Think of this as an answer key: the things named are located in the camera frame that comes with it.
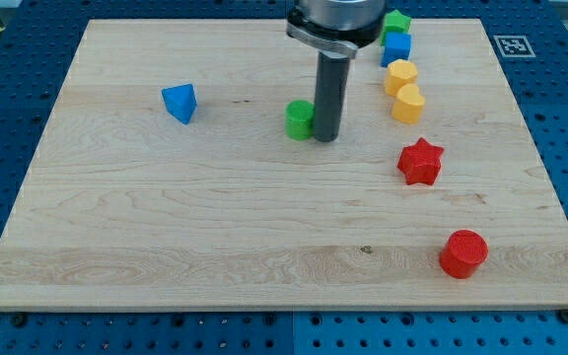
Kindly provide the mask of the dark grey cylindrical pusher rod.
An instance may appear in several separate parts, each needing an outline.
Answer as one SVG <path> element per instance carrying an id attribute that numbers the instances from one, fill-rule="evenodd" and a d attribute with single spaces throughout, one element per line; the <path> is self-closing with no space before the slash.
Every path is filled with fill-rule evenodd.
<path id="1" fill-rule="evenodd" d="M 320 142 L 338 137 L 349 66 L 346 56 L 318 53 L 313 135 Z"/>

